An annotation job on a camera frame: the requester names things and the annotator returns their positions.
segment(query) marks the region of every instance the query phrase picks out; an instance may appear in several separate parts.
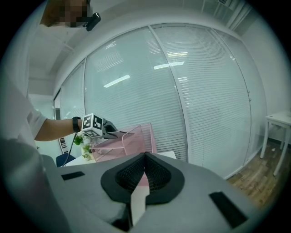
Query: black cable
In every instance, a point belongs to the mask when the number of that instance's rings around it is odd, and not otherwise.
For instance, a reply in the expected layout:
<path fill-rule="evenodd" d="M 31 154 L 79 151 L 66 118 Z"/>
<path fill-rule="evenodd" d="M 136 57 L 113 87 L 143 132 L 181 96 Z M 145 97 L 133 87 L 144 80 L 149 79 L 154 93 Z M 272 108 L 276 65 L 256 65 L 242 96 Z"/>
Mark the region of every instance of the black cable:
<path fill-rule="evenodd" d="M 67 162 L 68 162 L 68 159 L 69 159 L 69 157 L 70 157 L 71 150 L 72 150 L 72 147 L 73 147 L 74 140 L 75 140 L 76 136 L 77 136 L 77 133 L 75 133 L 75 135 L 74 135 L 74 138 L 73 138 L 73 141 L 72 141 L 72 145 L 71 145 L 70 151 L 69 151 L 68 156 L 67 156 L 67 158 L 66 158 L 66 160 L 65 160 L 65 162 L 64 162 L 64 164 L 63 164 L 62 167 L 64 167 L 64 166 L 67 164 Z"/>

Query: green plant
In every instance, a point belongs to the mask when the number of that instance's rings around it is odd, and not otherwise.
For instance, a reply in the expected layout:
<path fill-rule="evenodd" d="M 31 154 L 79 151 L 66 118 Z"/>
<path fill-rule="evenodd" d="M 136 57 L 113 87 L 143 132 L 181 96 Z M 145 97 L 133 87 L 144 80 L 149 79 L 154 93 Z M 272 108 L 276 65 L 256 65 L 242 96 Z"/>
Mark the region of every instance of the green plant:
<path fill-rule="evenodd" d="M 83 142 L 84 142 L 84 139 L 83 139 L 82 136 L 76 136 L 76 137 L 75 137 L 74 143 L 75 143 L 77 146 L 80 145 L 80 144 L 83 143 Z"/>
<path fill-rule="evenodd" d="M 89 154 L 91 154 L 91 153 L 92 153 L 92 151 L 91 151 L 91 149 L 90 149 L 90 145 L 89 145 L 89 144 L 85 145 L 85 146 L 83 147 L 83 149 L 84 149 L 84 151 L 85 151 L 85 152 L 88 152 Z"/>
<path fill-rule="evenodd" d="M 84 155 L 82 155 L 82 156 L 83 156 L 83 158 L 89 158 L 89 157 L 90 157 L 89 154 L 84 154 Z"/>

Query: black wristwatch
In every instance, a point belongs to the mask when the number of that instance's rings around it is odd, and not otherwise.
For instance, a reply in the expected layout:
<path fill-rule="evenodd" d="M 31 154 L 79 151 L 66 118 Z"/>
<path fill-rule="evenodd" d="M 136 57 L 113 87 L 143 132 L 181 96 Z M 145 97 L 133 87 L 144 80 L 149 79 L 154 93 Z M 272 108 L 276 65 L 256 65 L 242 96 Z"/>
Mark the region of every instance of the black wristwatch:
<path fill-rule="evenodd" d="M 74 132 L 80 132 L 79 126 L 78 126 L 78 119 L 81 119 L 80 117 L 73 117 L 73 129 Z"/>

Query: white ceiling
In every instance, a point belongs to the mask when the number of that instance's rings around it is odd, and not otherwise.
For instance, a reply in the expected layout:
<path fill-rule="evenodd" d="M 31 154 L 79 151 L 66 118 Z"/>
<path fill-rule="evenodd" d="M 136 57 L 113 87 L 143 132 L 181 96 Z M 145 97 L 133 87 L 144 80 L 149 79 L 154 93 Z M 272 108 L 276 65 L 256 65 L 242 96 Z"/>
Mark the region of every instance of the white ceiling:
<path fill-rule="evenodd" d="M 226 25 L 233 11 L 224 5 L 220 5 L 217 10 L 218 5 L 217 0 L 91 0 L 93 12 L 101 15 L 101 22 L 93 30 L 121 15 L 158 6 L 203 10 Z M 53 81 L 63 61 L 88 35 L 89 32 L 84 28 L 39 25 L 30 51 L 30 78 Z"/>

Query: gray device surface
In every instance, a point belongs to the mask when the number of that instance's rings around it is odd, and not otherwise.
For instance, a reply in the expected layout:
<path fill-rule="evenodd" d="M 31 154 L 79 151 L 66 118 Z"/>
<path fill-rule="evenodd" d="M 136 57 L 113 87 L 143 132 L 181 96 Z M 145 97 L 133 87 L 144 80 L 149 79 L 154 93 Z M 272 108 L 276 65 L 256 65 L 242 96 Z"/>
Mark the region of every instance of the gray device surface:
<path fill-rule="evenodd" d="M 50 157 L 43 156 L 50 187 L 73 232 L 78 232 L 79 224 L 86 224 L 82 220 L 83 211 L 90 218 L 98 219 L 98 230 L 106 228 L 107 232 L 109 229 L 111 232 L 120 231 L 111 224 L 122 217 L 126 206 L 109 198 L 100 185 L 100 178 L 106 170 L 136 155 L 138 154 L 100 163 L 59 168 Z M 209 194 L 217 191 L 223 192 L 247 218 L 256 213 L 257 209 L 247 197 L 208 169 L 162 155 L 152 155 L 178 168 L 185 177 L 185 185 L 181 193 L 169 203 L 147 206 L 130 232 L 231 231 L 232 227 L 209 197 Z M 63 174 L 79 171 L 85 175 L 66 181 L 61 177 Z"/>

